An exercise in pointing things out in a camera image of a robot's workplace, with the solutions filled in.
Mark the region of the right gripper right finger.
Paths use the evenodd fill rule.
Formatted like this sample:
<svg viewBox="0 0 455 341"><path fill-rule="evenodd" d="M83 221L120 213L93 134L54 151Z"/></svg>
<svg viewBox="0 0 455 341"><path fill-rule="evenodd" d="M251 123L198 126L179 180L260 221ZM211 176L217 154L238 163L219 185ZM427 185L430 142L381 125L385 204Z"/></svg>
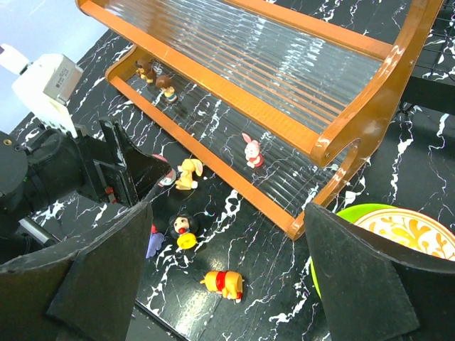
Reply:
<svg viewBox="0 0 455 341"><path fill-rule="evenodd" d="M321 296L332 340L453 340L454 262L367 232L354 244L359 260L342 262L353 269Z"/></svg>

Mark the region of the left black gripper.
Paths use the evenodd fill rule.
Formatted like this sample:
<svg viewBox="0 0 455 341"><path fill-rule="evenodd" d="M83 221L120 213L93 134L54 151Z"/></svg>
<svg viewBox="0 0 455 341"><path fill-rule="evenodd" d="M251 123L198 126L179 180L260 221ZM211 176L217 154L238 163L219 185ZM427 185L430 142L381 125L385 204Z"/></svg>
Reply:
<svg viewBox="0 0 455 341"><path fill-rule="evenodd" d="M77 126L77 137L45 129L22 147L1 134L1 226L40 211L71 192L98 203L132 207L171 172L163 159L142 152L120 121L101 119L104 139Z"/></svg>

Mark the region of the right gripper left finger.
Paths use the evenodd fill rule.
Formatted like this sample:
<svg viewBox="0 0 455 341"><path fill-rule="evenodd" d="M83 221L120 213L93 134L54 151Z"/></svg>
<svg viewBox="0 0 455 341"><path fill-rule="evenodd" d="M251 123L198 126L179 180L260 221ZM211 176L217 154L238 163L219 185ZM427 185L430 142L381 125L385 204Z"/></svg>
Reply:
<svg viewBox="0 0 455 341"><path fill-rule="evenodd" d="M140 202L115 223L1 265L2 340L124 340L153 214Z"/></svg>

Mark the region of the yellow rabbit toy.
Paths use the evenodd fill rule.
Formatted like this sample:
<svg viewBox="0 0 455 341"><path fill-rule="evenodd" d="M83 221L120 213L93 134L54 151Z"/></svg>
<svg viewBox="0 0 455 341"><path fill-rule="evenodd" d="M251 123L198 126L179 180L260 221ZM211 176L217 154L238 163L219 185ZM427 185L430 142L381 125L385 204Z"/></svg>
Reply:
<svg viewBox="0 0 455 341"><path fill-rule="evenodd" d="M178 171L181 174L180 178L175 182L176 188L178 190L193 190L198 187L198 182L193 179L193 174L202 176L203 164L198 159L187 158L178 166Z"/></svg>

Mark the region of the yellow bear toy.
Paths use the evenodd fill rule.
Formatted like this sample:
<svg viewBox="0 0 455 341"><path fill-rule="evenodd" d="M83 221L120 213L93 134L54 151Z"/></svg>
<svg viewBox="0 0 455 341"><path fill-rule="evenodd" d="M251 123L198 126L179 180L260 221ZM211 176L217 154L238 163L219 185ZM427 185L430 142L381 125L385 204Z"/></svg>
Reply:
<svg viewBox="0 0 455 341"><path fill-rule="evenodd" d="M239 303L243 295L244 278L234 271L209 271L200 284L210 292L216 292L223 298L234 300Z"/></svg>

